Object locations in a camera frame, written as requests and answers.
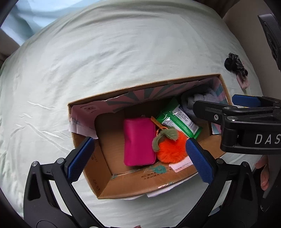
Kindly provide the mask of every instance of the light blue cloth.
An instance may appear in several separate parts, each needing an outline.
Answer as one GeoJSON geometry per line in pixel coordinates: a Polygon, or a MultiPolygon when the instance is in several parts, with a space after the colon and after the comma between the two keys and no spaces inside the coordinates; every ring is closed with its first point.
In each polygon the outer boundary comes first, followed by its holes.
{"type": "Polygon", "coordinates": [[[102,0],[19,0],[1,29],[22,45],[57,18],[102,0]]]}

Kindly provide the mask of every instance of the pink pouch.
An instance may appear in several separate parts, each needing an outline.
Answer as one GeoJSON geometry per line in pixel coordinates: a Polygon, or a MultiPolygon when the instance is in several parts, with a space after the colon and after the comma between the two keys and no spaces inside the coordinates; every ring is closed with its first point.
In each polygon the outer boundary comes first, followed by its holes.
{"type": "Polygon", "coordinates": [[[151,165],[156,161],[152,140],[156,129],[150,118],[125,119],[123,122],[125,138],[124,164],[127,166],[151,165]]]}

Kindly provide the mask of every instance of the bed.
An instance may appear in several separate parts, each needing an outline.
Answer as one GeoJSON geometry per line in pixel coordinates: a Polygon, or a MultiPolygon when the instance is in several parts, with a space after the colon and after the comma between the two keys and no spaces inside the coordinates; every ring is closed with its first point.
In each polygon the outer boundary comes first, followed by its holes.
{"type": "MultiPolygon", "coordinates": [[[[0,188],[22,216],[30,164],[52,163],[73,148],[67,104],[95,94],[160,80],[220,73],[229,94],[262,96],[236,37],[211,8],[194,1],[107,0],[52,22],[13,53],[0,70],[0,188]],[[238,54],[250,87],[227,71],[238,54]]],[[[228,163],[258,155],[226,153],[228,163]]],[[[73,183],[105,226],[176,225],[207,187],[199,175],[155,197],[98,200],[83,175],[73,183]]],[[[225,185],[216,206],[225,197],[225,185]]],[[[58,203],[67,211],[61,199],[58,203]]]]}

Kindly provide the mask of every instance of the green plastic packet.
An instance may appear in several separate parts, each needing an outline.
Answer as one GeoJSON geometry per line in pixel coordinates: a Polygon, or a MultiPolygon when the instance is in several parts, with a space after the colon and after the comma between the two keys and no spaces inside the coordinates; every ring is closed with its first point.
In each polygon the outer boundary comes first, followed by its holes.
{"type": "Polygon", "coordinates": [[[189,138],[196,139],[202,131],[202,127],[197,126],[183,111],[176,98],[169,102],[156,119],[165,126],[171,126],[182,131],[189,138]]]}

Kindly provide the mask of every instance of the barcode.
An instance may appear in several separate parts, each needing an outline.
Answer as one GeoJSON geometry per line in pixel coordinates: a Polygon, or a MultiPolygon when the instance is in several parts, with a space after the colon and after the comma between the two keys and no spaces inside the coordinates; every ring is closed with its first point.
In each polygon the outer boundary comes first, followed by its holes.
{"type": "Polygon", "coordinates": [[[188,127],[190,128],[190,130],[193,132],[193,134],[196,133],[198,126],[193,123],[192,121],[188,124],[188,127]]]}

